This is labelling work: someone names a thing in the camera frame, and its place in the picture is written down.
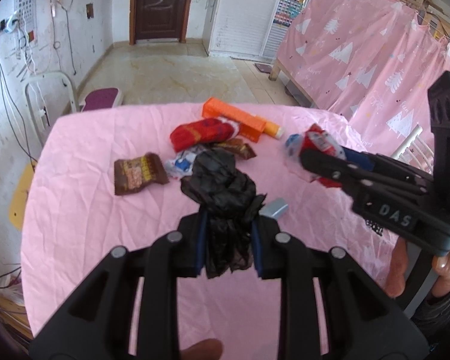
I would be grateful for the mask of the right hand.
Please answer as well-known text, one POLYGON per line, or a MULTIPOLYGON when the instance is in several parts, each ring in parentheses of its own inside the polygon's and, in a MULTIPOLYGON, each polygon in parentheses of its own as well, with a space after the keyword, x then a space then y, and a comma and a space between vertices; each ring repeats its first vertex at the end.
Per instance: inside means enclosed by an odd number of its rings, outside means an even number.
MULTIPOLYGON (((402 295, 406 287, 405 273, 408 267, 407 241, 399 237, 393 249, 385 292, 390 297, 402 295)), ((450 293, 450 252, 443 257, 435 256, 432 269, 438 274, 431 294, 433 297, 444 297, 450 293)))

